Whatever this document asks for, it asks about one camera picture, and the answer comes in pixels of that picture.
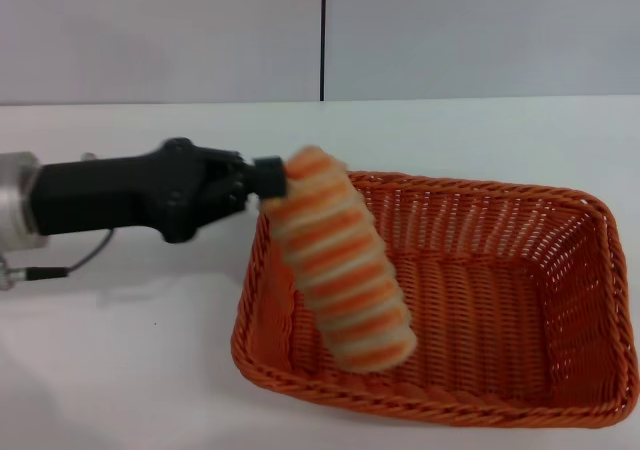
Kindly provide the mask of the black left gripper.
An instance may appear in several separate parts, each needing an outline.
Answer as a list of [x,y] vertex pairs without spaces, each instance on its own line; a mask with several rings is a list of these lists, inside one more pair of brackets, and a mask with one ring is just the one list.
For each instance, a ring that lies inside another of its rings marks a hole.
[[280,157],[247,162],[238,152],[201,150],[182,138],[139,156],[43,166],[33,187],[33,215],[45,236],[148,227],[175,244],[197,232],[197,194],[198,225],[206,226],[243,212],[250,194],[270,199],[286,193]]

